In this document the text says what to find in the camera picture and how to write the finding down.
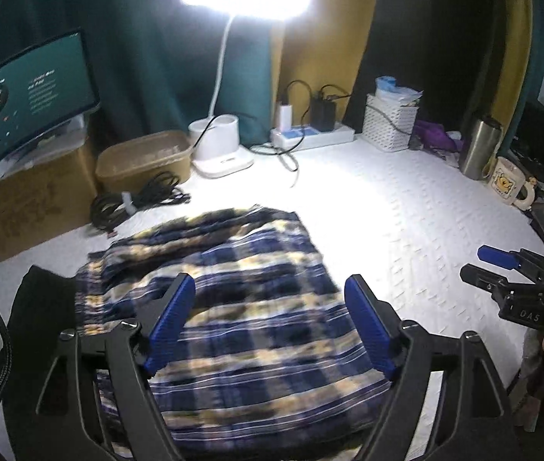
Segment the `white woven basket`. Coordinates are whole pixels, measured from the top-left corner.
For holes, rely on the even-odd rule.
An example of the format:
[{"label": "white woven basket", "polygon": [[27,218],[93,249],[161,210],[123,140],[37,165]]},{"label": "white woven basket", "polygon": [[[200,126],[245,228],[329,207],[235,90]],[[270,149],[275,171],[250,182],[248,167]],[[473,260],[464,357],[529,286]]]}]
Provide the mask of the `white woven basket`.
[{"label": "white woven basket", "polygon": [[[376,109],[384,112],[401,131],[395,129]],[[373,94],[368,94],[366,113],[363,118],[363,137],[385,152],[408,149],[412,129],[415,126],[418,107],[402,107],[381,101]]]}]

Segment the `purple cloth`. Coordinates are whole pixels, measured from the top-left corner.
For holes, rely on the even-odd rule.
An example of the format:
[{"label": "purple cloth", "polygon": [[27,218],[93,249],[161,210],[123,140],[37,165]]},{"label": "purple cloth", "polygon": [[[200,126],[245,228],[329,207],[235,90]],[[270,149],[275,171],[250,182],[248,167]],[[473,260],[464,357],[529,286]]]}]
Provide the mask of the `purple cloth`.
[{"label": "purple cloth", "polygon": [[445,127],[441,124],[416,121],[412,131],[421,139],[426,149],[446,150],[448,152],[459,152],[461,149],[461,141],[454,141],[449,138]]}]

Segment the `desk lamp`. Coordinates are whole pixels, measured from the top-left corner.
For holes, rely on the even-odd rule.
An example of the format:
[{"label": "desk lamp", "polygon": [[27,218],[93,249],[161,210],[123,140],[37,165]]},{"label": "desk lamp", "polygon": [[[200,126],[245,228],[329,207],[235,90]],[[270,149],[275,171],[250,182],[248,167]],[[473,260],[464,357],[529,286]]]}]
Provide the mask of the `desk lamp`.
[{"label": "desk lamp", "polygon": [[237,16],[283,21],[304,12],[310,0],[182,0],[182,3],[209,7],[229,15],[218,55],[217,79],[208,117],[189,125],[193,144],[196,145],[193,166],[205,177],[219,178],[251,167],[254,162],[252,154],[240,145],[237,116],[214,115],[231,24]]}]

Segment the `yellow curtain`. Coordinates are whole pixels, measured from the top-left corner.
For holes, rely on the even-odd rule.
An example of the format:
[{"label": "yellow curtain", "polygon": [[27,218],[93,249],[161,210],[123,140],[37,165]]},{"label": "yellow curtain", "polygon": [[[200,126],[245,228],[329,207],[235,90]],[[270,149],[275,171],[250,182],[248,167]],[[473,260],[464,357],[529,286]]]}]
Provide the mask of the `yellow curtain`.
[{"label": "yellow curtain", "polygon": [[506,0],[506,47],[492,104],[492,115],[504,133],[513,119],[532,47],[532,0]]},{"label": "yellow curtain", "polygon": [[[351,92],[357,78],[376,0],[312,0],[307,12],[273,29],[272,92],[301,79],[314,90],[335,83]],[[308,107],[308,95],[291,92],[293,122]],[[347,101],[339,101],[342,119]]]}]

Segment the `blue label on power strip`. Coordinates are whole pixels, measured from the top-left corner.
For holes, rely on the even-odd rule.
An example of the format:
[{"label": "blue label on power strip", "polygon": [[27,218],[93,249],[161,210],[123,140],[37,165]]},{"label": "blue label on power strip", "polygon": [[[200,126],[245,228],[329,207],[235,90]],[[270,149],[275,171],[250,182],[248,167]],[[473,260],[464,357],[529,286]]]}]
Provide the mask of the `blue label on power strip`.
[{"label": "blue label on power strip", "polygon": [[308,135],[319,135],[320,134],[319,130],[308,127],[303,132],[302,132],[301,128],[293,128],[293,129],[291,129],[289,131],[284,131],[284,132],[282,132],[282,136],[285,139],[300,139],[300,138],[302,138],[302,135],[304,134],[304,132],[306,132],[307,137],[308,137]]}]

